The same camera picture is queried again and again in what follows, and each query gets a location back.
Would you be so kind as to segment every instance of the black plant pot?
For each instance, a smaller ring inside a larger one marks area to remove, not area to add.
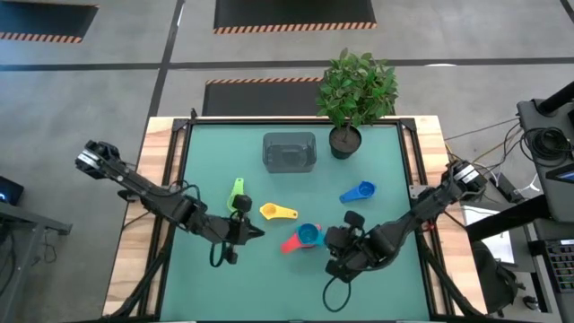
[[[361,146],[361,133],[356,127],[349,128],[349,134],[344,139],[346,127],[336,128],[329,133],[331,153],[336,159],[347,159]]]

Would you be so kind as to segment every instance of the green tabletop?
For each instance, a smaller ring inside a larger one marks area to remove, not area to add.
[[[166,285],[162,321],[172,320],[377,320],[429,318],[414,236],[408,237],[395,263],[363,273],[352,281],[347,307],[331,313],[321,301],[330,278],[325,272],[326,248],[284,255],[280,246],[303,223],[343,225],[353,210],[365,227],[395,220],[410,209],[404,162],[395,126],[362,127],[362,145],[348,160],[332,157],[330,126],[322,125],[195,125],[185,180],[201,188],[209,214],[229,215],[227,199],[235,178],[245,179],[253,199],[252,223],[265,236],[237,248],[237,265],[209,265],[210,243],[177,230]],[[271,174],[262,162],[263,136],[270,132],[311,132],[317,139],[312,172]],[[374,197],[345,205],[338,197],[368,180]],[[259,207],[267,202],[299,212],[297,220],[267,221]],[[328,292],[331,307],[344,300],[347,287],[336,281]]]

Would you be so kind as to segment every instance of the white paper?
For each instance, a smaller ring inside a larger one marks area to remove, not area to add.
[[[466,225],[475,223],[499,212],[468,205],[464,205],[462,208]],[[495,259],[514,264],[514,254],[512,253],[510,233],[508,231],[483,239],[483,242]]]

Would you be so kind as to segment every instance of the potted plant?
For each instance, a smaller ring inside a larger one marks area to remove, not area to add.
[[[395,113],[397,98],[395,68],[385,67],[371,53],[357,57],[345,48],[325,71],[317,105],[318,116],[328,116],[335,125],[329,134],[331,153],[346,159],[359,149],[363,124]]]

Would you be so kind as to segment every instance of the wooden table frame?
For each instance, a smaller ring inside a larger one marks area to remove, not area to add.
[[[223,121],[233,123],[281,122],[282,124],[290,121],[298,123],[305,120],[323,121],[321,118],[313,117],[199,117],[196,120],[202,124]],[[182,179],[183,169],[179,166],[185,165],[187,159],[191,135],[188,122],[189,118],[151,118],[146,129],[137,172],[158,185],[169,185],[175,179]],[[405,165],[407,182],[411,185],[438,185],[440,176],[448,163],[438,118],[435,116],[392,117],[385,118],[382,122],[396,123],[397,128],[403,129],[403,135],[399,138],[402,151],[406,152],[404,160],[408,162],[408,167]],[[462,213],[457,205],[450,207],[449,211],[459,221],[462,221]],[[141,205],[129,205],[125,222],[136,218],[143,212]],[[122,232],[104,305],[104,315],[111,314],[119,308],[142,277],[145,268],[157,255],[158,249],[165,241],[172,241],[175,229],[168,228],[168,224],[163,222],[160,218],[149,215]],[[446,216],[441,216],[437,220],[436,229],[425,232],[424,238],[439,256],[441,263],[446,266],[448,274],[465,297],[478,310],[485,312],[482,290],[465,231]],[[426,283],[425,291],[427,291],[431,316],[460,314],[460,310],[445,294],[445,290],[432,269],[428,265],[422,266],[422,273],[423,281]],[[134,310],[134,315],[149,315],[161,311],[166,275],[167,268],[164,267],[154,277],[151,290],[145,294],[138,310]]]

